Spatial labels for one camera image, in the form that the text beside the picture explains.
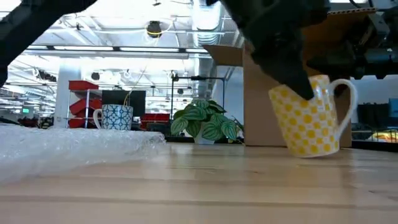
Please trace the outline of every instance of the blue patterned mug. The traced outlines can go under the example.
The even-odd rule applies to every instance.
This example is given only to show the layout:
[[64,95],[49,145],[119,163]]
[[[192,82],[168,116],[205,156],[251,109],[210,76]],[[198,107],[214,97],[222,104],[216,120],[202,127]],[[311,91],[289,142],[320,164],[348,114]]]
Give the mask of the blue patterned mug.
[[[102,126],[98,121],[98,113],[102,113]],[[98,129],[131,130],[131,106],[102,105],[102,110],[95,110],[93,116]]]

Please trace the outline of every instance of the black monitor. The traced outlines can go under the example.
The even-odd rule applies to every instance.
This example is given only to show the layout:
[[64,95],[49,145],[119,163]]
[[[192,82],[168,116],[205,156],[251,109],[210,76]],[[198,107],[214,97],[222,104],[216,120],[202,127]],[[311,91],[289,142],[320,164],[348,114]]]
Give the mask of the black monitor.
[[[115,104],[123,105],[124,99],[129,94],[129,91],[124,90],[103,90],[102,91],[102,104]],[[141,117],[145,114],[145,97],[146,91],[132,91],[130,100],[127,105],[132,106],[132,115]]]

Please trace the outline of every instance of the wooden table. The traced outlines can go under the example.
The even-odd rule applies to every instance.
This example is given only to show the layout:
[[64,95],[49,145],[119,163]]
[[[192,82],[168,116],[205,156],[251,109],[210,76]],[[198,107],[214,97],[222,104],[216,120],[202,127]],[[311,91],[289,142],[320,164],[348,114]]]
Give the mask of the wooden table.
[[0,187],[0,223],[398,223],[398,154],[172,144]]

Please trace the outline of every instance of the cardboard box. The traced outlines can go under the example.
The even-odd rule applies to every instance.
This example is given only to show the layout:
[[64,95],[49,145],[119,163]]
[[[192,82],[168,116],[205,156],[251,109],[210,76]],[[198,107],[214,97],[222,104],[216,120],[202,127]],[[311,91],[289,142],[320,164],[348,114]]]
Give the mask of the cardboard box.
[[[354,23],[362,21],[367,14],[374,12],[374,8],[330,12],[327,20],[321,24],[304,28],[302,31],[305,36],[303,61],[308,75],[320,74],[305,65],[308,58],[339,45],[343,36]],[[268,91],[279,84],[264,74],[260,66],[252,61],[248,47],[244,49],[217,45],[203,47],[213,57],[217,65],[243,66],[246,145],[286,146],[268,97]],[[348,110],[349,91],[346,90],[335,100],[338,119],[341,121]],[[351,125],[345,129],[340,139],[340,145],[351,147]]]

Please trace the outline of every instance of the potted plant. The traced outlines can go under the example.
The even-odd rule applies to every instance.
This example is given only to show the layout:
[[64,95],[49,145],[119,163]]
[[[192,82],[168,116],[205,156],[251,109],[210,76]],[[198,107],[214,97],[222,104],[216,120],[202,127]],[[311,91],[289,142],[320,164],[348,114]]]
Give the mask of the potted plant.
[[224,136],[236,140],[239,129],[233,120],[223,115],[225,112],[213,100],[194,100],[174,114],[171,132],[178,134],[186,129],[197,144],[214,144]]

